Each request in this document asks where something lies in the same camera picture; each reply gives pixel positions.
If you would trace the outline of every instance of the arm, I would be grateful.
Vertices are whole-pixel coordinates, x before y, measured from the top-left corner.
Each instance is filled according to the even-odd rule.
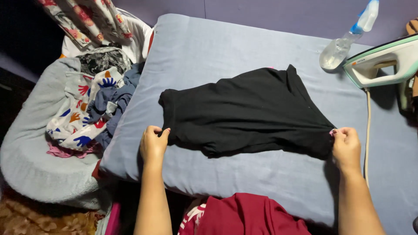
[[[340,235],[384,235],[361,173],[361,145],[353,128],[334,131],[333,154],[340,169],[338,231]]]
[[[134,235],[171,235],[171,219],[162,176],[164,152],[170,129],[149,126],[143,133],[140,151],[144,160],[141,195]]]

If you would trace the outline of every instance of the steam iron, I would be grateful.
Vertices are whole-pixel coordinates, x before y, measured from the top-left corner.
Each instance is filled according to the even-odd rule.
[[[396,73],[376,77],[378,69],[395,66]],[[358,88],[396,84],[418,70],[418,34],[373,47],[347,60],[345,72]]]

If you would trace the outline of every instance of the person's left hand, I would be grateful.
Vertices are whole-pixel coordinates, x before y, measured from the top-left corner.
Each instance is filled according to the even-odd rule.
[[[142,134],[139,150],[144,160],[144,167],[163,165],[170,128],[165,129],[161,137],[158,137],[161,131],[163,130],[158,126],[148,126]]]

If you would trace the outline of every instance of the pile of clothes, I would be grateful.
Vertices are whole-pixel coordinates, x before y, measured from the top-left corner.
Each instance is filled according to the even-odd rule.
[[[144,66],[114,46],[82,53],[80,72],[65,73],[67,99],[46,126],[48,154],[83,158],[109,145]]]

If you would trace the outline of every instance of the floral curtain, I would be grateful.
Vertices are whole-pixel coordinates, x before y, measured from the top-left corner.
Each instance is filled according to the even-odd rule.
[[[131,38],[111,0],[38,0],[45,11],[81,47],[94,42],[103,44],[105,38]]]

